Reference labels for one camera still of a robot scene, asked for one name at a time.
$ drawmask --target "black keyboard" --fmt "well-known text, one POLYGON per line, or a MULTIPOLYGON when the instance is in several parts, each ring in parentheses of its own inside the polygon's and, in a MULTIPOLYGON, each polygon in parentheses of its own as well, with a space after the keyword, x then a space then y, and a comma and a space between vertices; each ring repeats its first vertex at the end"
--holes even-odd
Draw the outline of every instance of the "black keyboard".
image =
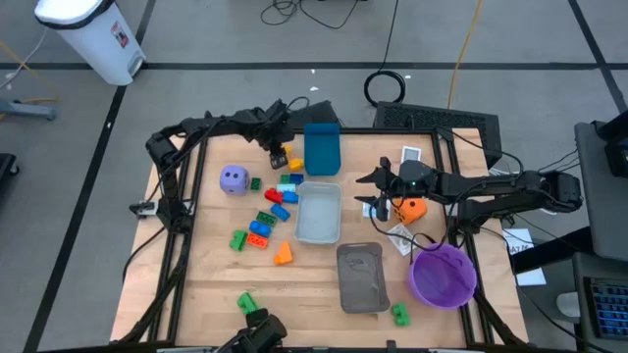
POLYGON ((596 336, 628 340, 628 281, 585 277, 596 336))

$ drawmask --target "gray floor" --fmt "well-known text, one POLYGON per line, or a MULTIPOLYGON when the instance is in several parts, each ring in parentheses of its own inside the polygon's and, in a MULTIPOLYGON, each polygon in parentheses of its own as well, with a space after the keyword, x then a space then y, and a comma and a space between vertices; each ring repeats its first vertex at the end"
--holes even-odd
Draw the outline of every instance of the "gray floor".
MULTIPOLYGON (((260 11, 271 1, 158 0, 142 47, 152 63, 377 62, 382 59, 393 2, 359 3, 346 27, 331 31, 302 14, 285 25, 266 26, 260 11)), ((119 1, 132 28, 146 0, 119 1)), ((628 62, 622 0, 580 0, 606 60, 628 62)), ((313 15, 341 22, 349 0, 306 1, 313 15)), ((454 62, 473 16, 464 0, 400 0, 392 36, 391 62, 454 62)), ((24 56, 42 29, 32 3, 5 0, 1 40, 24 56)), ((268 14, 268 20, 276 20, 268 14)), ((9 57, 0 52, 0 63, 9 57)), ((37 63, 80 63, 82 59, 54 32, 33 57, 37 63)), ((487 0, 471 39, 466 62, 594 63, 567 1, 487 0)), ((8 71, 0 71, 4 78, 8 71)), ((348 126, 370 126, 374 110, 362 96, 371 70, 144 71, 124 96, 95 182, 70 263, 40 349, 105 344, 121 291, 121 271, 130 254, 136 221, 128 205, 143 195, 150 168, 143 143, 158 128, 188 116, 267 106, 277 98, 307 95, 329 99, 348 126)), ((407 80, 405 102, 446 105, 451 71, 399 70, 407 80)), ((41 300, 61 241, 75 208, 115 87, 92 71, 42 70, 60 90, 59 119, 49 123, 8 117, 0 122, 0 151, 15 153, 22 173, 0 204, 0 351, 18 352, 41 300)), ((613 72, 628 93, 628 73, 613 72)), ((385 79, 374 96, 394 99, 385 79)), ((28 73, 3 89, 8 99, 48 96, 28 73)), ((460 72, 452 108, 499 115, 502 146, 535 169, 575 147, 573 125, 608 120, 617 108, 600 70, 460 72)), ((497 165, 506 169, 503 162, 497 165)), ((584 208, 570 215, 530 212, 526 218, 562 234, 588 223, 584 208)), ((531 229, 536 238, 548 239, 531 229)), ((549 285, 527 288, 555 317, 555 295, 573 286, 568 264, 546 268, 549 285)), ((565 337, 522 299, 530 338, 540 346, 572 347, 565 337)))

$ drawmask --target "purple dice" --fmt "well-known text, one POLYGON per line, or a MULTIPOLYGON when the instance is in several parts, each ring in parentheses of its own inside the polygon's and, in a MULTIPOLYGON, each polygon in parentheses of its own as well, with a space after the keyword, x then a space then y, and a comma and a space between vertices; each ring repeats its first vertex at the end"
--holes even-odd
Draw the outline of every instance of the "purple dice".
POLYGON ((226 166, 220 172, 220 188, 230 195, 243 195, 248 188, 248 172, 241 166, 226 166))

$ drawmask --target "purple bowl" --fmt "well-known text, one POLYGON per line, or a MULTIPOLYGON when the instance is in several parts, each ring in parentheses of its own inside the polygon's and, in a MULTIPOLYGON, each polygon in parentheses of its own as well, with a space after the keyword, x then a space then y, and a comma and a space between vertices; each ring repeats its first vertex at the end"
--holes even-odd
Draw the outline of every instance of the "purple bowl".
MULTIPOLYGON (((432 244, 428 249, 437 247, 432 244)), ((443 244, 436 251, 421 251, 408 271, 408 287, 415 298, 439 309, 456 309, 473 297, 478 276, 469 257, 443 244)))

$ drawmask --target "white trash can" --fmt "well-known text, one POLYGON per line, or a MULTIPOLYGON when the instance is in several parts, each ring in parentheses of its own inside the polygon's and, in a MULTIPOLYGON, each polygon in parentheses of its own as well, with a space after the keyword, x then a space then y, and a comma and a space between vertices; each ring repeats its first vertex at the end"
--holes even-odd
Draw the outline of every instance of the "white trash can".
POLYGON ((39 0, 35 17, 55 29, 107 83, 131 83, 146 60, 114 0, 39 0))

